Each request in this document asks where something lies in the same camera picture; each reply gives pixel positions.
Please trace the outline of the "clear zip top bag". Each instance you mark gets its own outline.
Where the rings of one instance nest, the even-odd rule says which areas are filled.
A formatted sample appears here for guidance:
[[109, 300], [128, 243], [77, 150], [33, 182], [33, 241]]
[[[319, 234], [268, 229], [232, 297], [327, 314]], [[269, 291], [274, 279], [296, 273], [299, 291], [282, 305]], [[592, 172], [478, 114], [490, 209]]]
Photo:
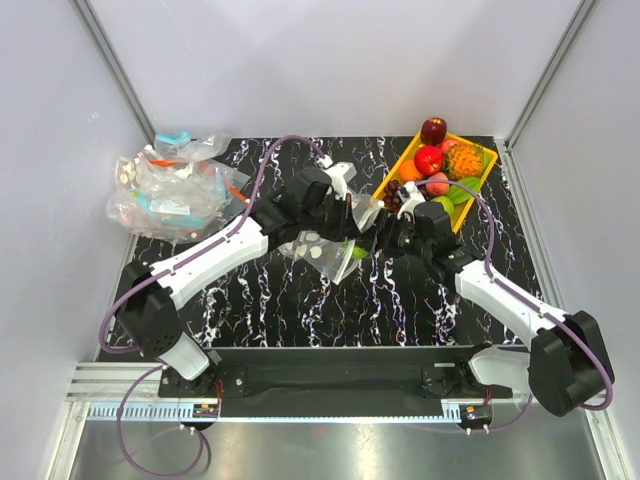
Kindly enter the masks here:
[[[358, 227], [367, 229], [383, 208], [383, 202], [369, 195], [356, 194], [353, 197], [353, 214]], [[349, 259], [346, 253], [348, 243], [354, 240], [333, 242], [322, 239], [317, 233], [303, 231], [296, 240], [285, 243], [278, 251], [293, 261], [304, 260], [334, 284], [339, 284], [359, 266], [363, 260]]]

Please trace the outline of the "wrinkled green round fruit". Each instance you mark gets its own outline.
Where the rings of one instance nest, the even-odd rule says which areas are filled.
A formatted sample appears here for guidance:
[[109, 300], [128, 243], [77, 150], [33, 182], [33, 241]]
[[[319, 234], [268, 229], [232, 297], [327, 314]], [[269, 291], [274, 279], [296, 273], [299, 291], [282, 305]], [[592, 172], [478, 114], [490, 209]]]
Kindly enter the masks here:
[[346, 247], [346, 253], [349, 259], [361, 260], [370, 257], [370, 252], [362, 247], [357, 246], [355, 243], [348, 243]]

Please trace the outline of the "bright red apple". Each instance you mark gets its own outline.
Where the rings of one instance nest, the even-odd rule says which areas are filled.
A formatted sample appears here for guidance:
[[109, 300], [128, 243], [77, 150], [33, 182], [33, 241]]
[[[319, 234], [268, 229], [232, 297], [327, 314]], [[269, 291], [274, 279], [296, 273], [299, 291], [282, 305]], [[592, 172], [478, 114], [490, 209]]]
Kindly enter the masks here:
[[416, 151], [413, 162], [415, 168], [428, 177], [441, 171], [444, 155], [437, 147], [422, 146]]

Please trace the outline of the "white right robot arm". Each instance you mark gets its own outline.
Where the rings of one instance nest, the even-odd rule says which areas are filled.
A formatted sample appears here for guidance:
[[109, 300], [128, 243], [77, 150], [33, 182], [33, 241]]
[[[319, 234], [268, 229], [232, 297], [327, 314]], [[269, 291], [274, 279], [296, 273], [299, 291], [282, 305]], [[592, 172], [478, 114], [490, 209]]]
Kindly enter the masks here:
[[578, 407], [604, 410], [612, 403], [615, 375], [597, 320], [585, 311], [568, 314], [500, 274], [488, 256], [458, 242], [441, 205], [420, 202], [401, 215], [383, 209], [373, 232], [374, 250], [420, 260], [433, 279], [522, 342], [521, 351], [475, 347], [453, 374], [460, 393], [472, 397], [488, 386], [502, 386], [532, 395], [557, 417]]

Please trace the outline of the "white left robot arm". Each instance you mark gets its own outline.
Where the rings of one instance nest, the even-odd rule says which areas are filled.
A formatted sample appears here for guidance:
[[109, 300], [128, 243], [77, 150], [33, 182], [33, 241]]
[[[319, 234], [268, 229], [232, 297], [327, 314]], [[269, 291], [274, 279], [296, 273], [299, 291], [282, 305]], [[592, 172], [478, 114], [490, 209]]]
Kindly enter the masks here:
[[181, 376], [196, 396], [215, 386], [212, 361], [186, 333], [178, 312], [199, 291], [231, 270], [299, 239], [342, 242], [356, 238], [353, 164], [306, 168], [273, 194], [260, 198], [227, 227], [179, 255], [144, 267], [127, 265], [118, 286], [117, 323], [145, 358]]

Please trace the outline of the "pile of clear zip bags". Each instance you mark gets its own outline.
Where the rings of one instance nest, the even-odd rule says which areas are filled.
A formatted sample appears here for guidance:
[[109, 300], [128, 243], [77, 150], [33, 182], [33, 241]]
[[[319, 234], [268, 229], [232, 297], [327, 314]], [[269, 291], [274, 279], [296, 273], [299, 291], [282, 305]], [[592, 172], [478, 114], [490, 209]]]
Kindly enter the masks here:
[[217, 160], [226, 134], [192, 138], [188, 131], [158, 134], [135, 157], [115, 163], [107, 217], [133, 235], [171, 244], [200, 241], [240, 215], [248, 176]]

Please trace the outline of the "smooth green apple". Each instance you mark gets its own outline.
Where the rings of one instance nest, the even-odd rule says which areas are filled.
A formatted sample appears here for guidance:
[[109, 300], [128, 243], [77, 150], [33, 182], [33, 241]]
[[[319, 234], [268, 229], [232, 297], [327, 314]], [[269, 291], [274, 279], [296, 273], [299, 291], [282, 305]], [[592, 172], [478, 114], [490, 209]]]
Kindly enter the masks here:
[[454, 203], [451, 201], [451, 199], [447, 196], [438, 196], [435, 198], [432, 198], [431, 201], [433, 203], [437, 203], [439, 205], [441, 205], [444, 209], [444, 211], [449, 215], [450, 218], [453, 217], [454, 213], [455, 213], [455, 205]]

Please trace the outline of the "dark purple grape bunch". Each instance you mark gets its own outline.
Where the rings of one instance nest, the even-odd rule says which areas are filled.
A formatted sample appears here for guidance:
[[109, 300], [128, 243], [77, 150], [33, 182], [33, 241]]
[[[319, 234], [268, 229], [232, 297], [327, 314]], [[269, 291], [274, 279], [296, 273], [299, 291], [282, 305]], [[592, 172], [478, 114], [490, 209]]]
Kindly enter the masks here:
[[389, 181], [383, 188], [383, 203], [386, 209], [393, 213], [398, 213], [402, 207], [403, 200], [401, 197], [402, 183], [398, 180]]

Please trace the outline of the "pink peach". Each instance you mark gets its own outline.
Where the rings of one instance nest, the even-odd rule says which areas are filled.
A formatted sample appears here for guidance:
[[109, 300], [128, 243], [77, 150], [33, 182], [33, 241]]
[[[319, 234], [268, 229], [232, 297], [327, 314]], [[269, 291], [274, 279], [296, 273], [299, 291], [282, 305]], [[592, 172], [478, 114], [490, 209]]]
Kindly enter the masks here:
[[448, 177], [444, 173], [438, 172], [430, 176], [428, 180], [429, 182], [425, 184], [425, 191], [429, 197], [445, 196], [448, 193]]

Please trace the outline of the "green star fruit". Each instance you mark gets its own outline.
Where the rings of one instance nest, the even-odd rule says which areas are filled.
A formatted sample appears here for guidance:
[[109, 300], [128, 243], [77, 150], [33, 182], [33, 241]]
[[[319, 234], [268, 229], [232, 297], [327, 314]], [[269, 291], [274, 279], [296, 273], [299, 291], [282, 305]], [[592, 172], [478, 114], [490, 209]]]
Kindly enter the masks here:
[[481, 180], [477, 177], [465, 177], [452, 184], [446, 194], [454, 205], [463, 204], [473, 198], [472, 193], [478, 193]]

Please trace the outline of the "orange fruit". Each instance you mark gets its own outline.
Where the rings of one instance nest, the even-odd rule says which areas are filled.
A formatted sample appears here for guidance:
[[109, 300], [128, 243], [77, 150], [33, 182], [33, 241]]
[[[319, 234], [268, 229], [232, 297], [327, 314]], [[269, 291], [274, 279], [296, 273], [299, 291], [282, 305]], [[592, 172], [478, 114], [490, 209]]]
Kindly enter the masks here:
[[404, 161], [397, 171], [399, 181], [402, 184], [407, 182], [417, 182], [424, 178], [424, 175], [417, 169], [413, 160]]

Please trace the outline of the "orange pineapple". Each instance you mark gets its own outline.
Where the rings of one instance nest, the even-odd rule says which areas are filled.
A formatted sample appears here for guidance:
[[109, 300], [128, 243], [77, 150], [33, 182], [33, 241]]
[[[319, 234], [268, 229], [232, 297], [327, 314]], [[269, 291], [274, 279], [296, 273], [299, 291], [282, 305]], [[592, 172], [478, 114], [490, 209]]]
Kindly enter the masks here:
[[452, 180], [479, 178], [485, 170], [484, 150], [475, 144], [457, 144], [445, 156], [446, 171]]

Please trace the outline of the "dark red apple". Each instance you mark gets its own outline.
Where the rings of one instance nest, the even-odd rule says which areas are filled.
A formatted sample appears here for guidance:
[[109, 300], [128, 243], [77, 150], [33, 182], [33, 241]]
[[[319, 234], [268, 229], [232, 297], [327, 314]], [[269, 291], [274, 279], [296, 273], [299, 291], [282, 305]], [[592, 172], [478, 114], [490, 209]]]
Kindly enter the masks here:
[[427, 146], [437, 146], [446, 138], [447, 132], [448, 125], [443, 118], [428, 118], [421, 127], [421, 143]]

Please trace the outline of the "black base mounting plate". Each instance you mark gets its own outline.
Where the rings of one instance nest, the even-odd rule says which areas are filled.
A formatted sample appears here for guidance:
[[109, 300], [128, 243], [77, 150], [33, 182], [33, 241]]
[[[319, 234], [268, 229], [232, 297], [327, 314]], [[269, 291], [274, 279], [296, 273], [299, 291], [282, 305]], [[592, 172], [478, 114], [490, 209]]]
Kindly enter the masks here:
[[468, 366], [471, 346], [220, 348], [198, 378], [172, 368], [161, 374], [162, 397], [249, 398], [264, 392], [407, 391], [428, 398], [509, 398], [507, 387], [487, 387]]

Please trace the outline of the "aluminium frame rail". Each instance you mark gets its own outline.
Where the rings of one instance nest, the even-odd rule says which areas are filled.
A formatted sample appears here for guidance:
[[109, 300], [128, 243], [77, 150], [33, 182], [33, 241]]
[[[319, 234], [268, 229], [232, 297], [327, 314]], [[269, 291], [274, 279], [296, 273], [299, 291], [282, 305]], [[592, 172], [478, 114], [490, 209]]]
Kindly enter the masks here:
[[523, 396], [439, 399], [393, 389], [296, 390], [253, 394], [238, 369], [203, 394], [186, 381], [149, 364], [90, 364], [76, 368], [66, 399], [86, 402], [93, 420], [214, 423], [457, 424], [472, 429], [491, 421], [500, 404], [523, 404]]

